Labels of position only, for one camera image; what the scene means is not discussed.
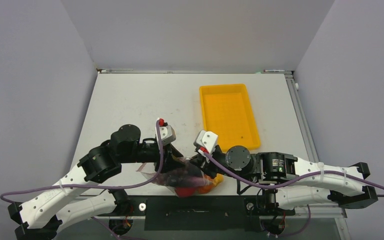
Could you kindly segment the orange pumpkin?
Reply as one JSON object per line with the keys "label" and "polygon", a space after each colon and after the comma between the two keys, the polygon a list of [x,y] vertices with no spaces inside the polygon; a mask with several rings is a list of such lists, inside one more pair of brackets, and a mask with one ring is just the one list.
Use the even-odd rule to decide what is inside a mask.
{"label": "orange pumpkin", "polygon": [[216,186],[214,184],[211,185],[205,185],[205,186],[200,186],[197,188],[197,192],[201,194],[207,194],[212,191]]}

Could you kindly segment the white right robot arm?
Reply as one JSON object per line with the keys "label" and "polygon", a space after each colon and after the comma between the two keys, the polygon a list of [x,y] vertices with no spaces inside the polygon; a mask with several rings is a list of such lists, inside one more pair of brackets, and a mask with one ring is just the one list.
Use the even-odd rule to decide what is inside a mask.
{"label": "white right robot arm", "polygon": [[311,162],[281,152],[250,153],[244,146],[222,152],[216,146],[207,158],[203,147],[190,159],[206,175],[224,175],[263,191],[256,201],[269,214],[297,206],[335,203],[344,209],[363,209],[378,201],[376,190],[365,183],[368,165],[349,167]]}

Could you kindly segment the red tomato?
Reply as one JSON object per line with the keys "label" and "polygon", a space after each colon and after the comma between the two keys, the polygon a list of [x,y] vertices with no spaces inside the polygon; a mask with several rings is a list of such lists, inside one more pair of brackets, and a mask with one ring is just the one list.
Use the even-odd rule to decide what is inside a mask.
{"label": "red tomato", "polygon": [[188,198],[193,196],[196,190],[195,187],[176,187],[174,192],[179,198]]}

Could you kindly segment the yellow plastic tray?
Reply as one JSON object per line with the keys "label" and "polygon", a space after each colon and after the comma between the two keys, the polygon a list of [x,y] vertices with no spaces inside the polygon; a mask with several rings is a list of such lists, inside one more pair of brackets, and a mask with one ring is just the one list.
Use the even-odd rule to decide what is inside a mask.
{"label": "yellow plastic tray", "polygon": [[203,126],[218,135],[226,152],[234,146],[256,150],[261,139],[245,84],[206,85],[199,88]]}

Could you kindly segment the yellow bell pepper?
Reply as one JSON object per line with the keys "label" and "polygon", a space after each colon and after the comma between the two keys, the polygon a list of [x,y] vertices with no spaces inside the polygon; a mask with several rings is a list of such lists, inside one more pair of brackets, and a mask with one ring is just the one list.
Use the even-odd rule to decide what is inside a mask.
{"label": "yellow bell pepper", "polygon": [[222,174],[217,173],[214,178],[211,179],[211,182],[214,186],[218,186],[220,183],[224,181],[224,177]]}

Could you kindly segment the dark red grape bunch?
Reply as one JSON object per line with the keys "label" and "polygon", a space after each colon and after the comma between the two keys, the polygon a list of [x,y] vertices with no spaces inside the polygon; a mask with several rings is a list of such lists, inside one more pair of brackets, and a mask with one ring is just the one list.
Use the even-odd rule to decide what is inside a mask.
{"label": "dark red grape bunch", "polygon": [[200,187],[205,181],[203,174],[198,168],[177,168],[170,172],[159,174],[155,180],[157,185],[168,187]]}

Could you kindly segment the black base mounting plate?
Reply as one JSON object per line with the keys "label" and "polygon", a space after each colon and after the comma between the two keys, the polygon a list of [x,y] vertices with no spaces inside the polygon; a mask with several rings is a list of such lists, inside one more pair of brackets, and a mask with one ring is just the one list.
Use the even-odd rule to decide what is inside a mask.
{"label": "black base mounting plate", "polygon": [[278,223],[283,216],[294,216],[294,210],[267,209],[262,196],[201,195],[134,196],[114,212],[104,214],[112,220],[144,220],[146,231],[211,231],[243,229],[258,232],[260,221]]}

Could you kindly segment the marker pen on ledge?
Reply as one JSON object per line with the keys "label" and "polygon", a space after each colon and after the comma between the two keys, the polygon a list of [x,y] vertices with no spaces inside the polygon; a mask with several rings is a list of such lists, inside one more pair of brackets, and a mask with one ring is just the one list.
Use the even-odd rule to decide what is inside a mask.
{"label": "marker pen on ledge", "polygon": [[264,73],[270,73],[270,74],[284,74],[286,70],[282,69],[264,69]]}

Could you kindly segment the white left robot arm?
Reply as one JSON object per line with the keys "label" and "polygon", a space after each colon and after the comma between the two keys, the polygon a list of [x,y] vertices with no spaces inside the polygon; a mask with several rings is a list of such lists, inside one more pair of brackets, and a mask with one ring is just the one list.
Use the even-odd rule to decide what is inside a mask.
{"label": "white left robot arm", "polygon": [[125,214],[130,206],[125,188],[104,189],[101,194],[81,201],[76,198],[120,174],[123,164],[153,163],[157,173],[182,167],[182,155],[172,145],[175,140],[174,129],[163,119],[157,120],[152,138],[141,139],[141,131],[135,125],[121,126],[82,157],[52,189],[8,206],[10,218],[18,224],[16,238],[51,240],[64,228],[88,218]]}

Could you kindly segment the clear pink-dotted zip bag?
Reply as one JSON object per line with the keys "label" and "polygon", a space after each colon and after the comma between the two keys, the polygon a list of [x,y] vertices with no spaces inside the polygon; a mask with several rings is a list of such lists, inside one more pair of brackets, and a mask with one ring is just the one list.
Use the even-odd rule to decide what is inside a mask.
{"label": "clear pink-dotted zip bag", "polygon": [[151,182],[157,186],[164,186],[179,198],[204,195],[210,193],[224,181],[221,174],[216,177],[203,173],[197,166],[185,162],[185,166],[159,173]]}

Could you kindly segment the aluminium side rail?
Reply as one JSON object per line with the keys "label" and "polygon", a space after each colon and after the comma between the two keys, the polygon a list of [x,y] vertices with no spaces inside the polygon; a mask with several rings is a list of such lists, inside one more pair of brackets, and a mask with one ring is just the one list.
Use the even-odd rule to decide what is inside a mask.
{"label": "aluminium side rail", "polygon": [[317,163],[319,162],[319,156],[299,97],[299,87],[294,79],[294,72],[292,70],[287,70],[284,76],[304,141],[308,160]]}

